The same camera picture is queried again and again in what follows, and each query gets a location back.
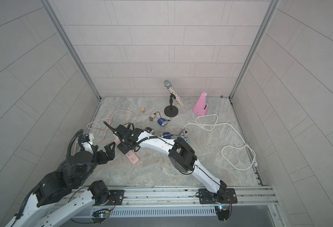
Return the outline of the beige USB charger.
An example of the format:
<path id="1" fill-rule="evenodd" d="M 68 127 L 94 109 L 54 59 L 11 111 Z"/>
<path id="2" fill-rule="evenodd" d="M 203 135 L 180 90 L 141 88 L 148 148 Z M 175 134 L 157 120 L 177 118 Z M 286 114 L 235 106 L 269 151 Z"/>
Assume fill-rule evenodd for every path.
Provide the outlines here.
<path id="1" fill-rule="evenodd" d="M 151 121 L 151 122 L 153 122 L 155 119 L 156 119 L 156 115 L 155 114 L 152 114 L 150 117 L 149 117 L 149 120 Z"/>

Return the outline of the black electric shaver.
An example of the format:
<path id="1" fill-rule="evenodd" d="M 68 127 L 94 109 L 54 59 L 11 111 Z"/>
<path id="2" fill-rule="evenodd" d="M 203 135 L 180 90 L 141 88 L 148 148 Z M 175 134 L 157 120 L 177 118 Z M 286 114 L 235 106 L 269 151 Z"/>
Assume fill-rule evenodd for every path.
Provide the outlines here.
<path id="1" fill-rule="evenodd" d="M 150 127 L 146 127 L 146 128 L 144 129 L 144 131 L 146 131 L 146 132 L 149 133 L 149 134 L 154 134 L 154 130 L 153 130 L 152 128 L 150 128 Z"/>

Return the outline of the pink power strip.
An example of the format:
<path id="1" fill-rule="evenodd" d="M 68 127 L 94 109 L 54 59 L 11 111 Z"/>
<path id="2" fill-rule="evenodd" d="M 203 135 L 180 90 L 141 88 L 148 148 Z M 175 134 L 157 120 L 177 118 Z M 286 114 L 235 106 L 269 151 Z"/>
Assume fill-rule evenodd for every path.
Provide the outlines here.
<path id="1" fill-rule="evenodd" d="M 140 159 L 136 156 L 133 150 L 129 150 L 128 152 L 122 150 L 122 145 L 119 139 L 114 139 L 114 142 L 117 145 L 118 149 L 128 158 L 128 160 L 133 165 L 136 165 L 139 162 Z"/>

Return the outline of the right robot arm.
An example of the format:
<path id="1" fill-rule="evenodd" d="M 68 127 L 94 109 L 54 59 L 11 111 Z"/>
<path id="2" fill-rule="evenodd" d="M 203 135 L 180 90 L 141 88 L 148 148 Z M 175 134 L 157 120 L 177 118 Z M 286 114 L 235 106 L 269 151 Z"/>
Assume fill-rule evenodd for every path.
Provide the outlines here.
<path id="1" fill-rule="evenodd" d="M 182 138 L 166 139 L 155 136 L 140 128 L 119 125 L 110 130 L 119 139 L 119 149 L 134 150 L 149 148 L 169 157 L 173 167 L 183 175 L 192 175 L 199 180 L 205 189 L 199 189 L 196 197 L 202 204 L 236 204 L 235 190 L 213 176 L 198 160 L 194 149 Z"/>

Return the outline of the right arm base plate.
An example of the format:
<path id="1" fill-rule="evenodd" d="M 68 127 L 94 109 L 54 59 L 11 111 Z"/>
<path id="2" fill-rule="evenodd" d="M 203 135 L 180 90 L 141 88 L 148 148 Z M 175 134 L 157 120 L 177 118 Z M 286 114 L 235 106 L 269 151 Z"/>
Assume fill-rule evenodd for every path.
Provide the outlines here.
<path id="1" fill-rule="evenodd" d="M 207 189 L 199 189 L 196 192 L 196 197 L 199 199 L 200 204 L 237 204 L 235 190 L 227 188 L 222 190 L 221 193 L 211 193 Z"/>

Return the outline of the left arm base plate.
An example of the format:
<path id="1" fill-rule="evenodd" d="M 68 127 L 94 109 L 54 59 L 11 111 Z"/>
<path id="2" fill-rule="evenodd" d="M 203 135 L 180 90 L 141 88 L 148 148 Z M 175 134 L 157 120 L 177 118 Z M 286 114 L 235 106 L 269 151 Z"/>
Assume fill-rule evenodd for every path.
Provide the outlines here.
<path id="1" fill-rule="evenodd" d="M 105 206 L 121 206 L 124 198 L 124 190 L 110 190 Z"/>

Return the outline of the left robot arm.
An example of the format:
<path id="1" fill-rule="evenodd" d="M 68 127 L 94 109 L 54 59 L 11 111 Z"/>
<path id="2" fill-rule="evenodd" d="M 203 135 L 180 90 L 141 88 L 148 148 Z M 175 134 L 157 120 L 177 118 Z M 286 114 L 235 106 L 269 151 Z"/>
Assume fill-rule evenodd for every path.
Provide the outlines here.
<path id="1" fill-rule="evenodd" d="M 83 132 L 77 131 L 70 140 L 66 159 L 59 167 L 25 196 L 8 227 L 59 227 L 84 209 L 108 202 L 111 207 L 96 216 L 103 218 L 103 212 L 113 211 L 116 199 L 102 180 L 83 184 L 98 165 L 114 159 L 116 144 L 112 142 L 99 150 Z"/>

